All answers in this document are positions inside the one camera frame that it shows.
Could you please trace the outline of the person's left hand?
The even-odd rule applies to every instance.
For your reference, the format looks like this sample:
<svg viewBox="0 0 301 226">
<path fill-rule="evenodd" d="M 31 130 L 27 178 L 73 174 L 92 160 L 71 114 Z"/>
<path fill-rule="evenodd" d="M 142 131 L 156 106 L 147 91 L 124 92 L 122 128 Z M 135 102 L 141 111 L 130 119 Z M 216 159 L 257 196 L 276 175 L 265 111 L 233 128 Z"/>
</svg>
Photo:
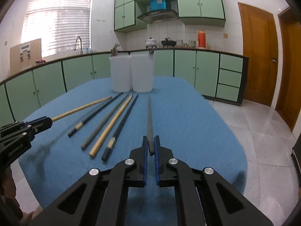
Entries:
<svg viewBox="0 0 301 226">
<path fill-rule="evenodd" d="M 34 212 L 26 213 L 20 209 L 16 200 L 16 185 L 10 166 L 1 175 L 1 195 L 5 197 L 5 204 L 17 217 L 19 225 L 28 225 Z"/>
</svg>

